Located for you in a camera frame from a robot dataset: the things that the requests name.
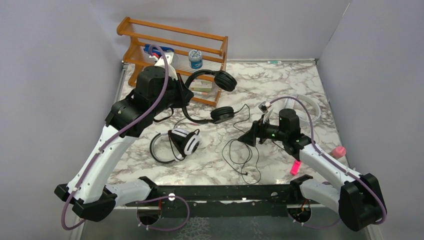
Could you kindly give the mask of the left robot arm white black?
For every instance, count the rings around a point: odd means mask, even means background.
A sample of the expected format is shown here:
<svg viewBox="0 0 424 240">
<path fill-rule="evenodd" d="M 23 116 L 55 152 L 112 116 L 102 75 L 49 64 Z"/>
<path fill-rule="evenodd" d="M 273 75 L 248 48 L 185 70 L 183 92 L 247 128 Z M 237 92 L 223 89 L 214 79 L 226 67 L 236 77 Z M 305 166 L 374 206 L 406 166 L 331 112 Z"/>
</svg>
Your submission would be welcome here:
<svg viewBox="0 0 424 240">
<path fill-rule="evenodd" d="M 183 101 L 183 84 L 171 65 L 148 66 L 139 76 L 133 93 L 112 106 L 84 165 L 72 180 L 59 184 L 54 190 L 64 202 L 61 225 L 65 230 L 70 229 L 66 223 L 69 207 L 82 222 L 99 222 L 117 206 L 135 201 L 149 206 L 157 200 L 155 184 L 147 177 L 126 183 L 107 183 L 122 155 L 153 123 L 154 117 Z"/>
</svg>

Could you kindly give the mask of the pink round object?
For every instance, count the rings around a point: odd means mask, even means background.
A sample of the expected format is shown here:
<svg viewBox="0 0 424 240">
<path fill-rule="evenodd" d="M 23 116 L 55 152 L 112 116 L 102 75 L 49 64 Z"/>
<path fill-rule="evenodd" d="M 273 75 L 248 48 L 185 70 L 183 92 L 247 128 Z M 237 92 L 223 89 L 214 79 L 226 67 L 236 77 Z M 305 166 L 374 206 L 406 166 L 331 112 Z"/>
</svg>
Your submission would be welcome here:
<svg viewBox="0 0 424 240">
<path fill-rule="evenodd" d="M 331 152 L 330 155 L 334 158 L 334 159 L 340 159 L 342 157 L 344 157 L 346 155 L 347 151 L 346 148 L 343 146 L 337 146 L 335 147 Z"/>
</svg>

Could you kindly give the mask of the wooden orange shelf rack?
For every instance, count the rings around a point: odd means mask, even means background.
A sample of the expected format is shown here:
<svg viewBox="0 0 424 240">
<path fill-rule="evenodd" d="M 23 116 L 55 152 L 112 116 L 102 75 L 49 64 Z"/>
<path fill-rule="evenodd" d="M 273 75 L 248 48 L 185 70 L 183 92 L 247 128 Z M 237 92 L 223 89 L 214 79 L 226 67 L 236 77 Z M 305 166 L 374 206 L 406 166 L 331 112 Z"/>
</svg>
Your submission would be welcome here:
<svg viewBox="0 0 424 240">
<path fill-rule="evenodd" d="M 206 70 L 226 70 L 229 38 L 212 33 L 205 33 L 175 26 L 125 17 L 116 28 L 119 36 L 128 36 L 129 47 L 123 55 L 123 62 L 134 65 L 128 85 L 135 87 L 138 74 L 154 64 L 145 52 L 146 44 L 174 49 L 177 63 L 176 72 L 188 77 L 195 72 L 190 66 L 189 52 L 198 50 L 202 53 L 202 68 Z"/>
</svg>

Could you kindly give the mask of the small black on-ear headphones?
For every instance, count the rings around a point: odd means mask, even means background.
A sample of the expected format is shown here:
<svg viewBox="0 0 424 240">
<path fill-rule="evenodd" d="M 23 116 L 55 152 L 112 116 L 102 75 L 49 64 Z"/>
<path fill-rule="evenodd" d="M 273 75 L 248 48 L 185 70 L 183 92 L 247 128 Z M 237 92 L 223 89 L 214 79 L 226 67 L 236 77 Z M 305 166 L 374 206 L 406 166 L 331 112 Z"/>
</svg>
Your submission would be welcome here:
<svg viewBox="0 0 424 240">
<path fill-rule="evenodd" d="M 188 76 L 188 78 L 186 79 L 185 85 L 188 87 L 188 89 L 190 84 L 194 80 L 207 80 L 212 82 L 212 91 L 209 92 L 208 96 L 194 95 L 194 97 L 191 100 L 215 107 L 215 109 L 213 109 L 210 112 L 209 119 L 193 119 L 188 113 L 187 106 L 184 106 L 182 108 L 182 112 L 183 112 L 183 115 L 189 121 L 196 124 L 200 124 L 200 125 L 219 124 L 227 120 L 230 120 L 235 116 L 236 111 L 233 109 L 233 107 L 231 106 L 218 107 L 217 106 L 222 91 L 232 92 L 233 90 L 235 90 L 237 86 L 237 81 L 232 75 L 230 75 L 224 70 L 208 70 L 208 69 L 197 70 L 194 73 L 192 73 L 190 76 Z"/>
</svg>

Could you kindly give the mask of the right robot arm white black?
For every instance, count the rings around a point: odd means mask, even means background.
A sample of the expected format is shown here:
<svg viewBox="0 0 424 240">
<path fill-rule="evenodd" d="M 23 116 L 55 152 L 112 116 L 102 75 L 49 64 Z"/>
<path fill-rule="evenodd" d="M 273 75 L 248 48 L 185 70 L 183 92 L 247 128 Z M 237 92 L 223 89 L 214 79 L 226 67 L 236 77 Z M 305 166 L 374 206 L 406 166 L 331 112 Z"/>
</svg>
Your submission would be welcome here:
<svg viewBox="0 0 424 240">
<path fill-rule="evenodd" d="M 252 147 L 266 140 L 281 142 L 289 155 L 330 183 L 325 185 L 311 176 L 300 177 L 288 190 L 292 202 L 300 204 L 306 199 L 318 202 L 338 213 L 341 221 L 355 232 L 386 219 L 387 209 L 378 179 L 371 173 L 361 174 L 323 152 L 311 137 L 301 132 L 300 119 L 293 109 L 279 111 L 278 125 L 264 118 L 254 121 L 238 138 Z"/>
</svg>

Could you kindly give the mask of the orange tipped white marker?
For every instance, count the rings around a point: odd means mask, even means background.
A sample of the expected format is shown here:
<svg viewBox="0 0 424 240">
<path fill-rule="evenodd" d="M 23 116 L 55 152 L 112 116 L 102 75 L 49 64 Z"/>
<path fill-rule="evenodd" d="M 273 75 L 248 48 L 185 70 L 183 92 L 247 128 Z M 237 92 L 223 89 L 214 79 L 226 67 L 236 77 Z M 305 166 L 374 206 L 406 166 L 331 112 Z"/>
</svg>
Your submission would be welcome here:
<svg viewBox="0 0 424 240">
<path fill-rule="evenodd" d="M 195 96 L 208 96 L 208 92 L 202 92 L 202 91 L 192 91 Z"/>
</svg>

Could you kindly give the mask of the white over-ear headphones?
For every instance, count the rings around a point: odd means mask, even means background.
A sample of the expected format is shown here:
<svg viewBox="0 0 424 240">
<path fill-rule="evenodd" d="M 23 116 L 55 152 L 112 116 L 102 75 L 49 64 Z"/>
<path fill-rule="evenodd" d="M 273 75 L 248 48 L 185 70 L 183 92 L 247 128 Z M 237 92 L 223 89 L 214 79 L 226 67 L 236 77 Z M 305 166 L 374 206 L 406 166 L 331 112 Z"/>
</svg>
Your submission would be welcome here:
<svg viewBox="0 0 424 240">
<path fill-rule="evenodd" d="M 313 124 L 315 124 L 316 122 L 320 120 L 322 110 L 317 101 L 313 100 L 312 98 L 306 95 L 301 95 L 301 94 L 295 94 L 295 95 L 292 95 L 292 97 L 298 99 L 307 108 Z M 308 114 L 306 113 L 302 105 L 295 99 L 287 98 L 284 103 L 284 109 L 295 110 L 302 124 L 309 123 Z"/>
</svg>

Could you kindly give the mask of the blue black hand tool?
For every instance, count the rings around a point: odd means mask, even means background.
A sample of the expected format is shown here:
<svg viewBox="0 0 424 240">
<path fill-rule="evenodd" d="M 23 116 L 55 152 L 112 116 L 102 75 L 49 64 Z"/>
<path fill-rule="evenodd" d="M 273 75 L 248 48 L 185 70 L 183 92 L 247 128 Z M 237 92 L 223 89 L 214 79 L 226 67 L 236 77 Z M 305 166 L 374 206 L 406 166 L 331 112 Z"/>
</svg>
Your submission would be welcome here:
<svg viewBox="0 0 424 240">
<path fill-rule="evenodd" d="M 145 53 L 147 53 L 147 54 L 149 54 L 149 48 L 150 48 L 150 44 L 145 44 L 144 45 L 144 47 L 143 47 L 143 51 L 145 52 Z M 173 48 L 171 48 L 171 47 L 167 47 L 167 46 L 160 46 L 160 48 L 162 49 L 162 51 L 164 52 L 164 53 L 170 53 L 170 52 L 175 52 L 175 50 L 173 49 Z M 151 53 L 153 54 L 153 55 L 157 55 L 158 57 L 161 57 L 162 56 L 162 54 L 161 54 L 161 52 L 160 52 L 160 50 L 158 50 L 158 48 L 157 47 L 153 47 L 152 49 L 151 49 Z"/>
</svg>

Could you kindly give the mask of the white black gaming headset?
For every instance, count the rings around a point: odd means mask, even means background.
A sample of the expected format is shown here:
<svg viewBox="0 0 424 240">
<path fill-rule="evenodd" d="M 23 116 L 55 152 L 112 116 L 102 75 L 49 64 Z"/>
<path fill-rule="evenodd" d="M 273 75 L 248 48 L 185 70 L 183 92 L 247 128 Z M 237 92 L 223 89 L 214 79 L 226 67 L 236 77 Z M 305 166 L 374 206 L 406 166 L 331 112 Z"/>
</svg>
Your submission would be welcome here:
<svg viewBox="0 0 424 240">
<path fill-rule="evenodd" d="M 181 162 L 187 156 L 192 155 L 200 145 L 200 129 L 188 131 L 179 127 L 173 128 L 166 132 L 160 132 L 150 141 L 149 152 L 151 157 L 158 163 L 171 164 Z M 174 159 L 160 160 L 154 152 L 154 145 L 160 137 L 167 137 L 170 143 Z"/>
</svg>

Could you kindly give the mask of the small white red box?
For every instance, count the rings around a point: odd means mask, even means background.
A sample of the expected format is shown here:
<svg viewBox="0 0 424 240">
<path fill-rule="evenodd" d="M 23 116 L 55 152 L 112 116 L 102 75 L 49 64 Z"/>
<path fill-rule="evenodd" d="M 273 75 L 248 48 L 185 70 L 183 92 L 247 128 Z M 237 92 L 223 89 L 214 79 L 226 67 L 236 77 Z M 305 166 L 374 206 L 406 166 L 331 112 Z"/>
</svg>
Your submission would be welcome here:
<svg viewBox="0 0 424 240">
<path fill-rule="evenodd" d="M 208 81 L 208 80 L 195 79 L 189 85 L 189 89 L 191 91 L 209 93 L 209 92 L 211 92 L 213 90 L 213 82 L 212 81 Z"/>
</svg>

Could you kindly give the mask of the blue lidded jar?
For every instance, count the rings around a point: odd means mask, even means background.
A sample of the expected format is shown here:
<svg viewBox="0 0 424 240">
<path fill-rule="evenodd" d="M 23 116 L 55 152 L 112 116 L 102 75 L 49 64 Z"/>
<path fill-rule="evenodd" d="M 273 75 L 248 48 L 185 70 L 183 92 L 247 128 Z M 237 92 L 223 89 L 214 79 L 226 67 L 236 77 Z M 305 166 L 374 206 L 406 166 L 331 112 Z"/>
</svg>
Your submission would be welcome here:
<svg viewBox="0 0 424 240">
<path fill-rule="evenodd" d="M 203 66 L 203 53 L 200 50 L 192 49 L 187 56 L 192 69 L 200 69 Z"/>
</svg>

